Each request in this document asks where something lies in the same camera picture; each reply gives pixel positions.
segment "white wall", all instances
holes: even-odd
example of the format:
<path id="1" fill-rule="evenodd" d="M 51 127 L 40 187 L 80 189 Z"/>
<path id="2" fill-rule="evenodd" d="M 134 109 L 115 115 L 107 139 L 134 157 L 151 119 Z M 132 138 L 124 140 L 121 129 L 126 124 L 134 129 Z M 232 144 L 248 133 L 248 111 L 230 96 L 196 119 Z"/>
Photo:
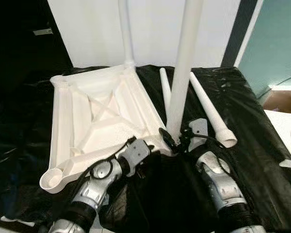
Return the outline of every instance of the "white wall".
<path id="1" fill-rule="evenodd" d="M 117 0 L 48 0 L 74 67 L 124 62 Z M 185 0 L 129 0 L 138 66 L 174 66 Z M 240 0 L 204 0 L 193 67 L 221 64 Z"/>

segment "white plastic part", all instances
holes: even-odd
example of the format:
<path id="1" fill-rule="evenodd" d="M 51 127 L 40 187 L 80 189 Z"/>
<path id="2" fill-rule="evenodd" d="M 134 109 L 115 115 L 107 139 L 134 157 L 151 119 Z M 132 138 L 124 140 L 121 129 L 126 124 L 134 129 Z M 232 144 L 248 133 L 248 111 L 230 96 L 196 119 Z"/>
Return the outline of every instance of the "white plastic part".
<path id="1" fill-rule="evenodd" d="M 291 154 L 291 113 L 264 110 L 281 140 Z"/>
<path id="2" fill-rule="evenodd" d="M 189 123 L 189 127 L 192 129 L 193 133 L 208 136 L 207 120 L 204 118 L 199 118 L 199 119 L 191 121 Z M 191 138 L 191 142 L 188 147 L 188 152 L 191 152 L 195 148 L 205 144 L 206 140 L 207 140 L 206 138 L 202 138 L 202 137 Z"/>
<path id="3" fill-rule="evenodd" d="M 19 219 L 9 219 L 6 216 L 2 216 L 0 218 L 0 220 L 3 222 L 20 222 L 20 223 L 25 224 L 25 225 L 30 226 L 30 227 L 34 227 L 34 225 L 35 225 L 34 222 L 24 222 L 24 221 L 19 220 Z"/>
<path id="4" fill-rule="evenodd" d="M 185 1 L 177 63 L 170 98 L 170 103 L 172 104 L 169 107 L 167 116 L 167 131 L 175 141 L 178 141 L 180 136 L 202 5 L 202 0 Z"/>
<path id="5" fill-rule="evenodd" d="M 291 160 L 285 159 L 284 161 L 279 163 L 279 166 L 291 168 Z"/>
<path id="6" fill-rule="evenodd" d="M 133 52 L 132 52 L 132 41 L 131 41 L 127 0 L 119 0 L 118 8 L 119 8 L 119 13 L 120 13 L 120 23 L 121 23 L 124 54 L 125 54 L 124 66 L 125 68 L 128 68 L 128 67 L 134 68 L 135 62 L 134 62 Z"/>
<path id="7" fill-rule="evenodd" d="M 110 67 L 55 76 L 49 168 L 40 186 L 61 191 L 92 163 L 136 136 L 171 155 L 159 127 L 165 128 L 134 69 Z"/>
<path id="8" fill-rule="evenodd" d="M 161 75 L 163 98 L 164 98 L 164 104 L 165 104 L 165 112 L 166 112 L 166 116 L 167 116 L 169 104 L 170 104 L 171 90 L 170 90 L 170 85 L 168 82 L 165 68 L 160 68 L 160 75 Z"/>
<path id="9" fill-rule="evenodd" d="M 234 146 L 237 143 L 237 138 L 234 133 L 227 128 L 205 90 L 192 72 L 190 73 L 190 81 L 215 131 L 216 139 L 227 148 Z"/>

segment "black fabric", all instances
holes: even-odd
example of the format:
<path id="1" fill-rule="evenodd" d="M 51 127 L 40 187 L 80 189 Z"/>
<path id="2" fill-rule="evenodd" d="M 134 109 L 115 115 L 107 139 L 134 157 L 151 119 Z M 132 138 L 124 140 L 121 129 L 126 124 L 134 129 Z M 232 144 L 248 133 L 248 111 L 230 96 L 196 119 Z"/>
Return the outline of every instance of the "black fabric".
<path id="1" fill-rule="evenodd" d="M 165 123 L 159 69 L 144 66 L 136 71 Z M 170 83 L 173 71 L 166 67 Z M 254 213 L 267 230 L 291 230 L 291 169 L 278 165 L 291 156 L 245 78 L 236 68 L 194 68 L 193 72 L 238 138 L 230 149 L 233 167 L 247 187 L 246 198 L 253 203 Z M 39 187 L 49 162 L 51 75 L 26 81 L 0 105 L 0 217 L 50 222 L 71 192 L 73 183 L 54 195 Z M 206 116 L 189 86 L 183 126 L 200 117 Z M 214 136 L 210 125 L 209 134 Z M 210 232 L 216 228 L 207 187 L 182 156 L 153 154 L 140 169 L 110 188 L 110 204 L 99 213 L 104 227 L 115 232 Z"/>

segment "white pole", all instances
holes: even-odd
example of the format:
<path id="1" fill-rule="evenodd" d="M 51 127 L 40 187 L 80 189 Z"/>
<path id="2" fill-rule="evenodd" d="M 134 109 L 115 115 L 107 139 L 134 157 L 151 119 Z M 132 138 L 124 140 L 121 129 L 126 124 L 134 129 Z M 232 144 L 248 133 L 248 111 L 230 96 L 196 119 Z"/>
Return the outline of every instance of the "white pole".
<path id="1" fill-rule="evenodd" d="M 237 143 L 237 138 L 234 133 L 227 128 L 205 90 L 192 72 L 190 73 L 190 81 L 215 131 L 216 139 L 227 148 L 234 146 Z"/>
<path id="2" fill-rule="evenodd" d="M 167 116 L 167 131 L 175 141 L 178 141 L 180 136 L 202 5 L 202 0 L 185 1 L 177 63 L 171 90 L 171 102 Z"/>
<path id="3" fill-rule="evenodd" d="M 162 83 L 162 90 L 163 90 L 163 97 L 164 97 L 164 104 L 165 104 L 165 112 L 167 116 L 171 91 L 170 91 L 170 85 L 168 82 L 165 68 L 160 68 L 160 75 L 161 75 L 161 83 Z"/>
<path id="4" fill-rule="evenodd" d="M 120 14 L 120 23 L 121 23 L 124 54 L 125 54 L 124 66 L 125 68 L 129 68 L 129 67 L 134 68 L 135 62 L 134 62 L 134 58 L 132 54 L 132 42 L 131 42 L 131 32 L 130 32 L 127 0 L 119 0 L 118 8 L 119 8 L 119 14 Z"/>

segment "wire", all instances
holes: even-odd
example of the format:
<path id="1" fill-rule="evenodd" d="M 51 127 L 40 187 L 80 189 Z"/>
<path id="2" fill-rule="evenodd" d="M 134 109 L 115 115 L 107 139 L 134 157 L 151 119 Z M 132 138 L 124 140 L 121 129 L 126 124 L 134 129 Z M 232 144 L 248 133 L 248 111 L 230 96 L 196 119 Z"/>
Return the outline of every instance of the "wire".
<path id="1" fill-rule="evenodd" d="M 285 79 L 284 81 L 281 81 L 281 82 L 277 83 L 275 86 L 281 85 L 281 84 L 283 84 L 284 82 L 286 82 L 286 81 L 288 81 L 288 80 L 290 80 L 290 79 L 291 79 L 291 77 Z M 266 94 L 267 94 L 268 92 L 270 92 L 271 90 L 272 90 L 271 88 L 268 88 L 267 91 L 265 91 L 263 94 L 261 94 L 261 95 L 258 97 L 258 99 L 261 99 L 264 95 L 266 95 Z"/>

